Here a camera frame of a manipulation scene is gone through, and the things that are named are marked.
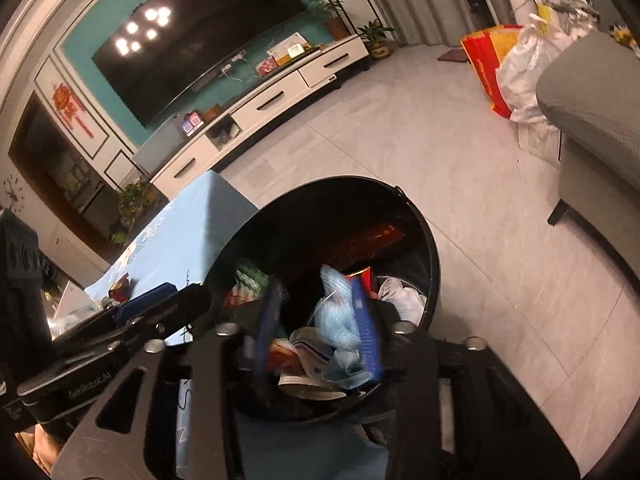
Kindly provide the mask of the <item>left hand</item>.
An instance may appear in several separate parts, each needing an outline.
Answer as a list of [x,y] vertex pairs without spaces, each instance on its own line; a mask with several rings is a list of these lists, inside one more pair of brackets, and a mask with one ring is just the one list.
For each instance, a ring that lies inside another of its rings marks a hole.
[[62,443],[50,436],[40,424],[17,432],[15,437],[32,460],[50,477],[62,451]]

